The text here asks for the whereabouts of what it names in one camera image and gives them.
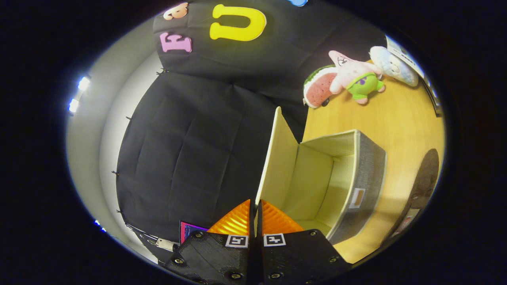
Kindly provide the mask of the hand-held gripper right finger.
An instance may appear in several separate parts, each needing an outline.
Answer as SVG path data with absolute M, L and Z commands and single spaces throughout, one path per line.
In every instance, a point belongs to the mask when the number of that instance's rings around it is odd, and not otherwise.
M 351 269 L 319 229 L 303 229 L 263 199 L 257 213 L 265 285 L 325 285 Z

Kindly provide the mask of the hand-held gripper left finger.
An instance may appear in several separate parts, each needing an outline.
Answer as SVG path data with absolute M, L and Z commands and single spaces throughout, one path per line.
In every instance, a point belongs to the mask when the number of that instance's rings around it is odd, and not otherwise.
M 251 200 L 226 213 L 207 231 L 192 231 L 164 265 L 198 285 L 246 285 L 250 259 Z

